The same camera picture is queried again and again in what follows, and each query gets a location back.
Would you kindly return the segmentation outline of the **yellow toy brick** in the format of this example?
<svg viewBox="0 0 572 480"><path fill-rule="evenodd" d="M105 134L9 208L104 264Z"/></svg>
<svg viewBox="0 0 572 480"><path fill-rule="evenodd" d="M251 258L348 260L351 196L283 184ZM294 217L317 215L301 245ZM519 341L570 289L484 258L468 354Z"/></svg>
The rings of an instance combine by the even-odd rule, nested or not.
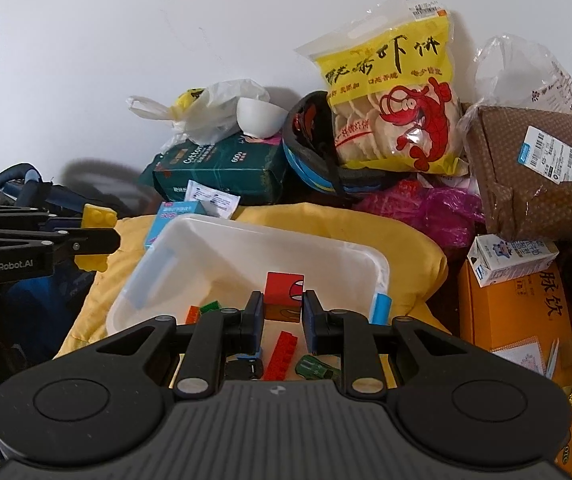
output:
<svg viewBox="0 0 572 480"><path fill-rule="evenodd" d="M85 204L81 219L81 247L74 263L80 270L104 272L108 257L120 246L120 235L115 230L117 213L110 208Z"/></svg>

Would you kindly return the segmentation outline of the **red face toy block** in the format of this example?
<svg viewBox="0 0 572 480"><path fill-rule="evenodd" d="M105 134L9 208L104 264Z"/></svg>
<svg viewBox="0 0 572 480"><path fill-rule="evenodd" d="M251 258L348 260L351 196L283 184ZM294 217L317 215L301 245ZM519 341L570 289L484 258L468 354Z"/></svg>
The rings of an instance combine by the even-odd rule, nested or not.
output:
<svg viewBox="0 0 572 480"><path fill-rule="evenodd" d="M270 321L299 323L303 292L303 274L269 272L263 295L265 318Z"/></svg>

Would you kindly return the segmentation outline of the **green toy brick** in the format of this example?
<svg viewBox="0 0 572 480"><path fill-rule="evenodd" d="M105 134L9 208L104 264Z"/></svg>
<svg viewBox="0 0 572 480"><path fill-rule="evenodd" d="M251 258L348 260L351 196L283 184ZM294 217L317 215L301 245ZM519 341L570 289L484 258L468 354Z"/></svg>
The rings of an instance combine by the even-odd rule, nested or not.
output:
<svg viewBox="0 0 572 480"><path fill-rule="evenodd" d="M211 302L208 302L208 304L204 304L203 306L201 306L199 308L199 311L201 314L206 314L212 311L219 311L220 309L221 309L220 302L217 300L213 300Z"/></svg>

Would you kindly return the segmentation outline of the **red toy brick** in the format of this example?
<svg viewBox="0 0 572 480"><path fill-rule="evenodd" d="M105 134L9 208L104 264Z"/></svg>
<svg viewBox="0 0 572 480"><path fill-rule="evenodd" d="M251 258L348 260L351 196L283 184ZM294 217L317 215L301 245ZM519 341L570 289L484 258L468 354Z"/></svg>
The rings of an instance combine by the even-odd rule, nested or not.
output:
<svg viewBox="0 0 572 480"><path fill-rule="evenodd" d="M282 330L277 338L269 364L265 367L262 379L265 382L282 382L286 379L298 338Z"/></svg>

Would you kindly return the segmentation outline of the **white plastic storage bin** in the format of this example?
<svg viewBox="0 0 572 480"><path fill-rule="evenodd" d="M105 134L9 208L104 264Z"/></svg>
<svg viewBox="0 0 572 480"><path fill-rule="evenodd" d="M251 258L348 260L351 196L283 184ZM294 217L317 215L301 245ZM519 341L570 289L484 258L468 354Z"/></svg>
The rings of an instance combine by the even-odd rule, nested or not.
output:
<svg viewBox="0 0 572 480"><path fill-rule="evenodd" d="M110 307L109 335L156 315L184 322L190 307L216 300L243 309L267 274L303 275L327 310L373 315L390 266L377 249L268 226L183 214L146 250Z"/></svg>

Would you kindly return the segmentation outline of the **yellow cloth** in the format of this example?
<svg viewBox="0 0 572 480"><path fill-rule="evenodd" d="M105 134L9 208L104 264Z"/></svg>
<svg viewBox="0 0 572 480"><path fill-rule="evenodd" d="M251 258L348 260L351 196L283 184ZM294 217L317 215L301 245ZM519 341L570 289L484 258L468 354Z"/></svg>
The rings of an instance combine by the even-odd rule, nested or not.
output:
<svg viewBox="0 0 572 480"><path fill-rule="evenodd" d="M439 330L446 330L427 305L446 281L446 255L431 238L411 226L365 212L310 203L243 207L237 210L235 219L379 250L388 259L391 269L388 295L392 298L392 318L410 315ZM144 240L152 220L151 214L145 214L117 222L121 247L109 256L108 270L95 276L81 312L57 356L65 356L107 336L108 310L144 255Z"/></svg>

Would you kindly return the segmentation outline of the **magenta plastic bag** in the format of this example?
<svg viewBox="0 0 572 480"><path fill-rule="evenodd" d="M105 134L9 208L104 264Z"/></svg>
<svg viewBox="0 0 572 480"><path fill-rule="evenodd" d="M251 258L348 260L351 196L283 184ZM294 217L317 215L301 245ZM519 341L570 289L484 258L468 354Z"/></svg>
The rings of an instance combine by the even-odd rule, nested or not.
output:
<svg viewBox="0 0 572 480"><path fill-rule="evenodd" d="M419 178L405 178L371 193L354 209L411 226L431 238L450 260L464 258L485 224L479 196L460 188L435 188Z"/></svg>

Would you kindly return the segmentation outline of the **small white milk carton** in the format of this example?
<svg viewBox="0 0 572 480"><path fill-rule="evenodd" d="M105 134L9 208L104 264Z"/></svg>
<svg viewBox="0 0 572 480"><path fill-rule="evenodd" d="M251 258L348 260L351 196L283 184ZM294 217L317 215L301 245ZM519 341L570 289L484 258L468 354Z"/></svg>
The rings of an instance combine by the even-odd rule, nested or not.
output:
<svg viewBox="0 0 572 480"><path fill-rule="evenodd" d="M477 236L467 259L480 287L545 271L558 256L554 243L540 240L507 242L497 235Z"/></svg>

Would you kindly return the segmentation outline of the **dark green tissue pack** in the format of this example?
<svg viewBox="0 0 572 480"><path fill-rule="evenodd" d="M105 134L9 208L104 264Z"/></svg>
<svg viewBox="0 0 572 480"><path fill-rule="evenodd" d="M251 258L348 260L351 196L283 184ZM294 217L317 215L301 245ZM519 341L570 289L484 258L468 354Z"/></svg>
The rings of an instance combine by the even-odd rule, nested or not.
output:
<svg viewBox="0 0 572 480"><path fill-rule="evenodd" d="M186 141L158 154L140 175L167 202L184 200L189 181L240 197L243 206L275 203L287 160L281 141L257 142L243 133L213 145Z"/></svg>

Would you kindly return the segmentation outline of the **white plastic bag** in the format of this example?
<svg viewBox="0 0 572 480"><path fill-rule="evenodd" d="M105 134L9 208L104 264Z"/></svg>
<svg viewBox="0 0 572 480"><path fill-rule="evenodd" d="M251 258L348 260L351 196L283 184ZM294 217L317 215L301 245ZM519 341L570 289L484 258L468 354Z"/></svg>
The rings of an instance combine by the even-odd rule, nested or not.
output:
<svg viewBox="0 0 572 480"><path fill-rule="evenodd" d="M129 96L129 110L138 117L170 122L173 134L162 145L165 153L185 141L212 145L228 138L238 129L237 103L241 98L271 102L269 92L252 79L236 79L188 89L170 106L144 96Z"/></svg>

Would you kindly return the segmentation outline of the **orange cardboard box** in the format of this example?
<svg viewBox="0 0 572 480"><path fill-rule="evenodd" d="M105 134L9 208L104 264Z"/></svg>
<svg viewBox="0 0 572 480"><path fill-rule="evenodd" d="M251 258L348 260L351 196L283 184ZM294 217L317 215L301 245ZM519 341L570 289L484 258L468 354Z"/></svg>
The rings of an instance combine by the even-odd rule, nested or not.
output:
<svg viewBox="0 0 572 480"><path fill-rule="evenodd" d="M482 287L469 263L458 276L460 338L488 351L505 350L524 365L548 370L553 344L572 341L558 266Z"/></svg>

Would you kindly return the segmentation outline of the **blue black helmet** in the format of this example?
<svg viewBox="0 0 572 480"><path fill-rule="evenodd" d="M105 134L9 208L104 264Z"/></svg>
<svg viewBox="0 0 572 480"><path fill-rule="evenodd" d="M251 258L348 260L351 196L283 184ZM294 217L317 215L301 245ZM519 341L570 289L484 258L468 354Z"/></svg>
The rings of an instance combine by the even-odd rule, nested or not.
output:
<svg viewBox="0 0 572 480"><path fill-rule="evenodd" d="M287 162L316 191L342 200L357 200L391 188L406 174L376 169L348 169L340 164L333 141L336 115L327 103L326 91L314 91L295 104L281 128Z"/></svg>

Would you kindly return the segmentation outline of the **brown cardboard parcel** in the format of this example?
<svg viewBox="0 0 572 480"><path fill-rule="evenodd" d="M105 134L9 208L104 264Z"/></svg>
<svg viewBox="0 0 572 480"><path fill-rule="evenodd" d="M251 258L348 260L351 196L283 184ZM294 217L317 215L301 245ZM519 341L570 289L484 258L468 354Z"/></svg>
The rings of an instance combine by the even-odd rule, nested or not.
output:
<svg viewBox="0 0 572 480"><path fill-rule="evenodd" d="M466 152L488 232L504 240L572 240L572 115L470 108Z"/></svg>

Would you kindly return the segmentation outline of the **yellow shrimp cracker bag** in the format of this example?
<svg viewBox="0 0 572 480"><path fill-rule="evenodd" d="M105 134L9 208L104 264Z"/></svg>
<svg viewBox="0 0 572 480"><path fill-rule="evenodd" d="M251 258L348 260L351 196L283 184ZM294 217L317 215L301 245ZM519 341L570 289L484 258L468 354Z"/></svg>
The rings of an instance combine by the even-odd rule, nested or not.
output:
<svg viewBox="0 0 572 480"><path fill-rule="evenodd" d="M440 1L387 0L298 48L326 81L343 167L467 174L453 38Z"/></svg>

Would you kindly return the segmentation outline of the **clear plastic bag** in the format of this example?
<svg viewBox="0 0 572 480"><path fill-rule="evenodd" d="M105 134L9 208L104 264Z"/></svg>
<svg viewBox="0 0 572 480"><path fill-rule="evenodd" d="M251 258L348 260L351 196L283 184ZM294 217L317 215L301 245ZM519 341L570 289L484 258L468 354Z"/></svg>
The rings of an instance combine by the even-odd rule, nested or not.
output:
<svg viewBox="0 0 572 480"><path fill-rule="evenodd" d="M495 36L473 61L474 95L483 105L572 115L572 76L537 42Z"/></svg>

